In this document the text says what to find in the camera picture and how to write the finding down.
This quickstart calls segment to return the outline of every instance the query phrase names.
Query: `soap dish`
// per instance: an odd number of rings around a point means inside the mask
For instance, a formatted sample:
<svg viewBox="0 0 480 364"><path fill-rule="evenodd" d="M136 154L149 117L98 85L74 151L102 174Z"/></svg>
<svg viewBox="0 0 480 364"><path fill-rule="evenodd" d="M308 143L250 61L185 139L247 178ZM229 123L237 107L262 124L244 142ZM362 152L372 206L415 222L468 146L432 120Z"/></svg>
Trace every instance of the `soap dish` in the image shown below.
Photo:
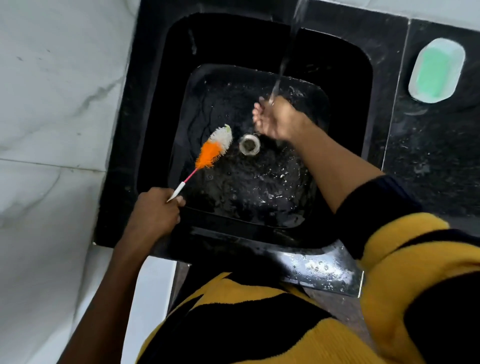
<svg viewBox="0 0 480 364"><path fill-rule="evenodd" d="M408 91L414 99L428 104L449 98L464 62L465 49L460 44L445 38L433 40L417 57Z"/></svg>

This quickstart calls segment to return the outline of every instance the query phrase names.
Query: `yellow and black sweater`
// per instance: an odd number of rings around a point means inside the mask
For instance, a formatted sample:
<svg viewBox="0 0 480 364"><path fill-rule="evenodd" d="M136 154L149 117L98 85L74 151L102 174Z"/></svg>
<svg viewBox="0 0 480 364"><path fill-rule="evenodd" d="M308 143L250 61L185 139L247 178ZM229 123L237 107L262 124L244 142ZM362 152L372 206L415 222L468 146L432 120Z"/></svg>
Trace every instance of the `yellow and black sweater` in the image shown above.
<svg viewBox="0 0 480 364"><path fill-rule="evenodd" d="M377 352L297 288L233 272L184 299L138 363L476 362L480 239L423 212L388 176L335 218L367 274L361 306Z"/></svg>

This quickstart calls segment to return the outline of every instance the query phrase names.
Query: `black sink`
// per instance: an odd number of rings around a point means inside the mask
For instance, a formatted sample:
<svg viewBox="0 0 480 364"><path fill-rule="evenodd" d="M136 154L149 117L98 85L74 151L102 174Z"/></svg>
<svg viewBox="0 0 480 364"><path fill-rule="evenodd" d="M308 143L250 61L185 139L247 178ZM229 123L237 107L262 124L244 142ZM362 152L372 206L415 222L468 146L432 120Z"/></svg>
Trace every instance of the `black sink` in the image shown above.
<svg viewBox="0 0 480 364"><path fill-rule="evenodd" d="M170 28L138 192L153 186L175 188L194 169L200 146L216 127L227 123L234 136L227 155L185 187L189 208L182 212L184 227L287 247L335 241L332 213L288 144L261 137L255 159L238 152L238 139L254 132L253 103L267 97L275 83L288 32L283 24L228 14L194 14ZM278 36L257 52L252 49L261 34ZM367 56L340 38L301 29L285 75L280 94L360 154L372 87ZM282 171L289 173L288 180L280 179ZM273 198L276 193L281 197ZM320 243L312 238L318 229Z"/></svg>

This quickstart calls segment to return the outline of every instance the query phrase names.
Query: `white brush handle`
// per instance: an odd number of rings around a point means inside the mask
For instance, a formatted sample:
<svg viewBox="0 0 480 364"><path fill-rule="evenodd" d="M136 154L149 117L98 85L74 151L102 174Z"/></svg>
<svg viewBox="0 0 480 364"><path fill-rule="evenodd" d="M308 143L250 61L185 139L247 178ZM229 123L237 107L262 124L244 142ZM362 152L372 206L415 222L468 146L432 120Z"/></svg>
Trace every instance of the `white brush handle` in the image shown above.
<svg viewBox="0 0 480 364"><path fill-rule="evenodd" d="M185 186L185 182L180 182L179 186L177 187L177 189L175 191L173 191L172 196L170 196L170 198L167 200L167 202L170 202L175 197L177 197L184 186Z"/></svg>

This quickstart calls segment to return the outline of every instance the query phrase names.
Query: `brush head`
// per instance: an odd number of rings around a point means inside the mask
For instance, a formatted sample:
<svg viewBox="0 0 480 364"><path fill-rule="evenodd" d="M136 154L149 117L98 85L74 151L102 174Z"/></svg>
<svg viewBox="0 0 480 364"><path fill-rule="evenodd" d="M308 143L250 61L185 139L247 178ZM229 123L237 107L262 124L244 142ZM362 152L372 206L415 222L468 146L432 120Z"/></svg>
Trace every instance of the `brush head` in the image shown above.
<svg viewBox="0 0 480 364"><path fill-rule="evenodd" d="M215 129L202 145L200 155L195 162L195 168L199 170L205 167L213 167L213 164L227 152L230 144L232 144L232 139L232 130L227 124Z"/></svg>

